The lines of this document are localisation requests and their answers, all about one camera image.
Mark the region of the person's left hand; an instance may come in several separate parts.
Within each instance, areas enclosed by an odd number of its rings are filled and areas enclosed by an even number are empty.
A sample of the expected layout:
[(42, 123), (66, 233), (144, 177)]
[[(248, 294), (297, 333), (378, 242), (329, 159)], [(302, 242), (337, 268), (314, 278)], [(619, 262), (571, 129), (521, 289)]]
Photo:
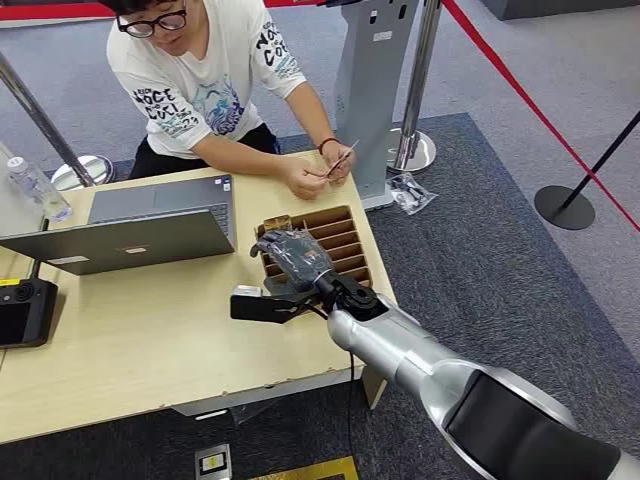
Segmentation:
[(336, 185), (346, 182), (355, 160), (355, 153), (352, 147), (334, 140), (324, 144), (321, 154), (327, 164), (327, 171), (323, 174), (323, 177)]

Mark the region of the person's right hand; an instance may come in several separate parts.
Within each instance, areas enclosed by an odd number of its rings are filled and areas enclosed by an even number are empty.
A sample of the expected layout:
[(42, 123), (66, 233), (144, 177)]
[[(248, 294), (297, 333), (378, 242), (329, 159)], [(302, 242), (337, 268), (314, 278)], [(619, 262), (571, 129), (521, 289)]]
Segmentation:
[(329, 184), (324, 170), (298, 157), (285, 157), (278, 167), (278, 176), (302, 200), (315, 199)]

